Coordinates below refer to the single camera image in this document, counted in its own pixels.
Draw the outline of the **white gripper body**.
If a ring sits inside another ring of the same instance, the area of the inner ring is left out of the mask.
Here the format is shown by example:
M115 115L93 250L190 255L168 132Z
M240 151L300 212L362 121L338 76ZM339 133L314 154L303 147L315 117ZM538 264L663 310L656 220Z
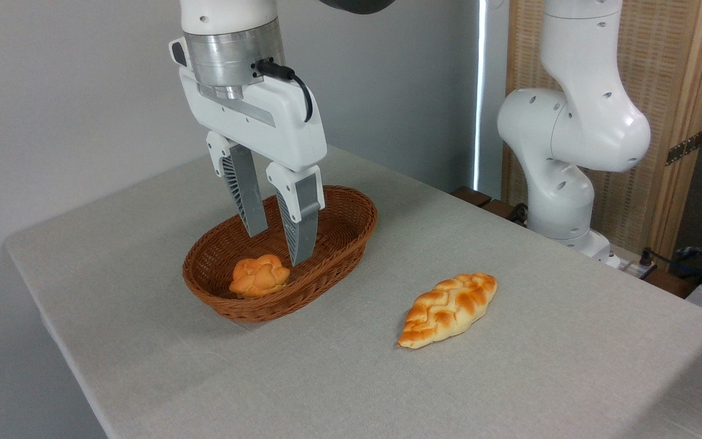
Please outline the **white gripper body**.
M195 78L186 39L170 42L173 61L195 119L209 130L250 148L292 171L314 166L327 153L327 142L317 104L306 121L304 88L293 81L262 75L256 60L243 61L243 78L249 81L230 99L223 87Z

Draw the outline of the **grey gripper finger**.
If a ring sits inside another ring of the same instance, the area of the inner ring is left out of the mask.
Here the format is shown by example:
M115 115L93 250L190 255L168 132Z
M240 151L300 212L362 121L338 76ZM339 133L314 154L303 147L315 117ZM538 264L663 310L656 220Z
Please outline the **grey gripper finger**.
M317 238L318 214L325 207L319 166L301 172L271 162L266 173L277 190L285 240L293 266L309 259Z
M250 237L268 229L252 153L248 148L209 131L207 148L216 174L222 177Z

